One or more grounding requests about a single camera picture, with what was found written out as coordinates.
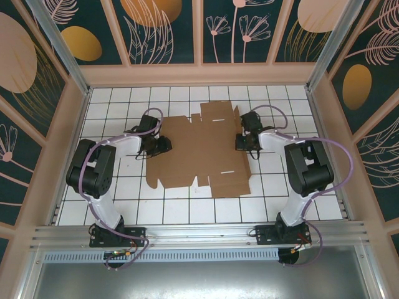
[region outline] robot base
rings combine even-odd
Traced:
[[[131,235],[132,237],[145,237],[145,227],[125,227],[123,223],[123,218],[115,228],[117,232],[125,235]],[[94,224],[92,230],[90,231],[90,244],[91,248],[107,248],[107,247],[132,247],[132,239],[127,239],[115,235],[107,229]],[[144,247],[144,241],[133,240],[137,247]]]
[[[277,215],[275,224],[255,226],[256,242],[258,245],[297,245],[304,241],[299,237],[305,238],[308,243],[312,243],[310,238],[309,226],[304,222],[288,227],[281,219],[280,213]]]

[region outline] white tiled floor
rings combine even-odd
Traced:
[[[82,128],[81,138],[99,141],[138,125],[148,107],[165,116],[200,113],[200,103],[231,100],[241,113],[272,104],[288,115],[285,133],[316,136],[310,106],[303,86],[212,86],[96,88]],[[284,124],[284,118],[270,108],[257,110],[264,126]],[[209,224],[274,221],[288,199],[290,185],[286,164],[275,153],[261,153],[258,161],[248,155],[252,177],[251,194],[240,198],[213,199],[209,186],[156,189],[145,179],[145,160],[127,156],[115,162],[111,193],[114,204],[128,225]],[[308,220],[342,219],[336,195],[320,196],[307,213]],[[65,189],[58,225],[90,225],[94,221],[87,204],[72,188]]]

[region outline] cardboard sheet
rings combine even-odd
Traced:
[[[147,184],[156,188],[185,187],[198,177],[198,186],[211,186],[212,196],[238,197],[249,194],[248,157],[235,150],[236,134],[241,132],[238,107],[230,101],[201,104],[201,114],[166,117],[161,135],[173,149],[147,160]]]

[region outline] black mounting plate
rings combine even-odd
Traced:
[[[113,233],[101,229],[98,226],[93,228],[92,235],[94,235],[94,239],[90,238],[89,247],[91,248],[107,248],[107,247],[125,247],[130,248],[132,245],[130,243],[131,239],[121,238]],[[132,237],[141,237],[146,234],[145,227],[124,227],[121,233],[125,235],[131,235]],[[136,243],[137,247],[144,247],[144,241],[142,240],[133,240]]]
[[[301,234],[309,243],[312,243],[309,226],[305,223],[290,227],[284,234],[284,238],[279,238],[274,224],[255,226],[256,242],[258,245],[292,245],[303,243],[298,236]]]

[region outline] ventilation grille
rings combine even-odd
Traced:
[[[48,252],[44,263],[104,263],[105,252]],[[133,256],[117,257],[110,263],[126,262]],[[278,249],[149,250],[136,262],[220,262],[235,260],[278,260]]]

